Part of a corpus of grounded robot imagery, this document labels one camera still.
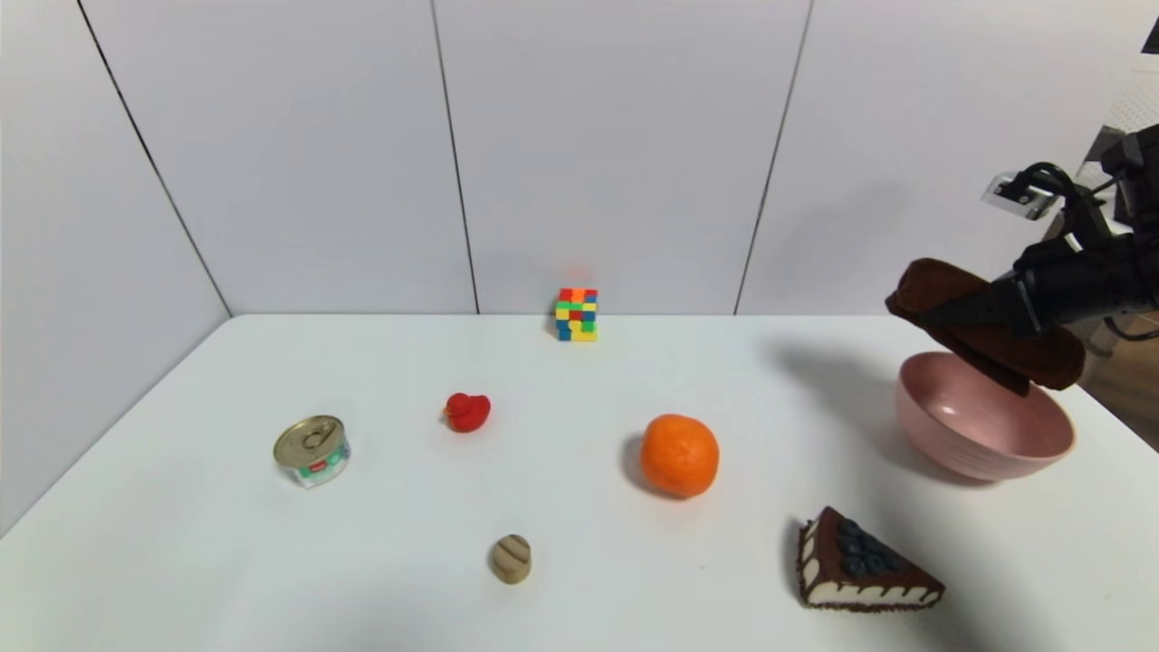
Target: ceramic bowl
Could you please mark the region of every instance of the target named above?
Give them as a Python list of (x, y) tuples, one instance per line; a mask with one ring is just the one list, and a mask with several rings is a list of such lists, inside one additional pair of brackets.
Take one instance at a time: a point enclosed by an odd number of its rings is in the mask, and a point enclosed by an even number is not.
[(1074, 428), (1045, 393), (1032, 386), (1022, 398), (949, 353), (902, 365), (897, 417), (921, 453), (982, 481), (1029, 476), (1074, 448)]

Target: brown cloth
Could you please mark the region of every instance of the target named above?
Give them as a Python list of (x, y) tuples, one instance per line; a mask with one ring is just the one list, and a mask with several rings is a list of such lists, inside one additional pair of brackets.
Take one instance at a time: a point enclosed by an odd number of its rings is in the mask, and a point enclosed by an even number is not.
[[(954, 299), (968, 296), (990, 286), (987, 280), (934, 258), (910, 263), (885, 299), (885, 307), (921, 328), (919, 315)], [(933, 325), (930, 337), (956, 353), (975, 369), (1021, 396), (1030, 394), (1030, 383), (1063, 390), (1083, 374), (1086, 352), (1070, 331), (1054, 328), (1035, 339), (1018, 339), (1004, 324)]]

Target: wooden block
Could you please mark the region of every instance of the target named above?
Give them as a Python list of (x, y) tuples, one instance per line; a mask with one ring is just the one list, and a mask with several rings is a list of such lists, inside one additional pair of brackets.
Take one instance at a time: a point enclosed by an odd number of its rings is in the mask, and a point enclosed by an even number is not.
[(531, 545), (519, 535), (508, 535), (491, 548), (491, 570), (506, 584), (519, 584), (531, 572)]

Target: pull tab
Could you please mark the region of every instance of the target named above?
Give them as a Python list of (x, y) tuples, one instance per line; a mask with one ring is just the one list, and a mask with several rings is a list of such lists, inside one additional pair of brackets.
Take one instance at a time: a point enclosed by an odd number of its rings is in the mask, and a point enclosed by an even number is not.
[(334, 426), (329, 426), (323, 432), (314, 431), (313, 433), (305, 437), (301, 440), (301, 447), (306, 450), (314, 450), (315, 448), (326, 444), (326, 440), (330, 439), (334, 434)]

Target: can lid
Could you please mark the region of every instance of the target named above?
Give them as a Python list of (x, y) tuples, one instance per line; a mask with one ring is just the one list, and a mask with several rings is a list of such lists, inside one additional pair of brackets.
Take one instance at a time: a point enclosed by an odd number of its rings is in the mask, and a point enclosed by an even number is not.
[(344, 441), (345, 430), (337, 418), (311, 417), (282, 433), (274, 445), (274, 460), (283, 467), (308, 467), (325, 460)]

